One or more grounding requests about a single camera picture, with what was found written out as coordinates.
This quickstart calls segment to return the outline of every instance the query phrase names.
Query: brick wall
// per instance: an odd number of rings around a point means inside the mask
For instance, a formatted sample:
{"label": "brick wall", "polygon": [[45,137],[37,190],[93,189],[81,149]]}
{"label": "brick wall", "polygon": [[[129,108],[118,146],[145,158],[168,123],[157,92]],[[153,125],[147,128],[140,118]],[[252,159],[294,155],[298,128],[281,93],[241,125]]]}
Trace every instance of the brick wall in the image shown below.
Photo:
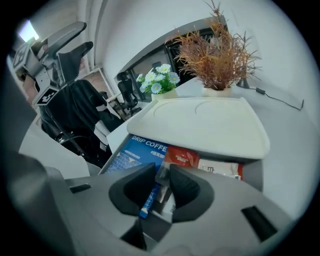
{"label": "brick wall", "polygon": [[98,92],[106,92],[108,97],[111,97],[111,93],[109,92],[108,87],[99,71],[91,73],[82,79],[90,82]]}

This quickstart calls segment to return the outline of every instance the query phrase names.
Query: rectangular black slot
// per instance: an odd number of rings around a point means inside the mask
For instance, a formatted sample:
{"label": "rectangular black slot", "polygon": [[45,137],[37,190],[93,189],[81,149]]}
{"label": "rectangular black slot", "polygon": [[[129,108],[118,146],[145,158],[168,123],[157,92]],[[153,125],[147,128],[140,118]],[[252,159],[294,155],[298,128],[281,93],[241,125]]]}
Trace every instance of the rectangular black slot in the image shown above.
{"label": "rectangular black slot", "polygon": [[72,194],[79,193],[81,191],[85,191],[85,190],[88,190],[90,188],[91,188],[91,186],[88,183],[69,187],[69,189],[71,190]]}
{"label": "rectangular black slot", "polygon": [[241,210],[250,223],[260,241],[263,242],[277,233],[276,228],[267,220],[257,207],[252,206]]}

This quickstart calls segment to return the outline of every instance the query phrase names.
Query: power cord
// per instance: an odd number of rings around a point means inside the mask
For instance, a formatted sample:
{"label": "power cord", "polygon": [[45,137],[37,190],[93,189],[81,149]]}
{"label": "power cord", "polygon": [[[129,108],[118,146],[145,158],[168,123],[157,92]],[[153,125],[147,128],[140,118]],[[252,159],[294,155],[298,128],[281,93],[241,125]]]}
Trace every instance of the power cord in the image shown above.
{"label": "power cord", "polygon": [[284,103],[284,104],[287,104],[287,105],[290,106],[291,108],[294,108],[294,109],[299,110],[299,111],[301,111],[302,108],[304,107],[304,103],[305,103],[305,100],[304,100],[304,99],[302,100],[301,107],[298,108],[298,107],[296,107],[296,106],[290,105],[289,103],[287,103],[287,102],[285,102],[285,101],[283,101],[283,100],[281,100],[281,99],[278,99],[278,98],[274,98],[274,97],[269,96],[268,94],[266,94],[266,91],[265,91],[265,90],[262,90],[262,89],[260,89],[260,88],[258,88],[258,87],[256,87],[256,88],[248,88],[248,89],[250,89],[250,90],[255,90],[258,94],[266,95],[266,96],[269,97],[270,99],[274,99],[274,100],[277,100],[277,101],[282,102],[282,103]]}

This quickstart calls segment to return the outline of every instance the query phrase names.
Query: chair backrest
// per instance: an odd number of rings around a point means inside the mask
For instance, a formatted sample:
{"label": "chair backrest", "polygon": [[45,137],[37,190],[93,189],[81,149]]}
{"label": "chair backrest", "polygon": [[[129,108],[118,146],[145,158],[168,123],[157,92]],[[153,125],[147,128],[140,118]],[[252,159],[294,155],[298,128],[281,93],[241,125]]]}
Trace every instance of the chair backrest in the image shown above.
{"label": "chair backrest", "polygon": [[122,80],[118,83],[118,88],[122,94],[124,103],[132,109],[138,104],[137,96],[134,95],[131,79]]}

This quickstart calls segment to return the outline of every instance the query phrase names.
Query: flower bouquet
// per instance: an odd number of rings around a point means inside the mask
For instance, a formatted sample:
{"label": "flower bouquet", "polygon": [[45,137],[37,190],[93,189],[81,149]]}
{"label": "flower bouquet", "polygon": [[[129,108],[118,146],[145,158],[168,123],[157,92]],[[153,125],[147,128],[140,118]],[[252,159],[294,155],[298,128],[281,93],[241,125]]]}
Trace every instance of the flower bouquet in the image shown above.
{"label": "flower bouquet", "polygon": [[139,74],[136,79],[141,83],[140,91],[142,93],[152,93],[153,100],[176,98],[176,84],[180,82],[177,73],[171,72],[169,64],[162,64],[156,68],[152,68],[144,77]]}

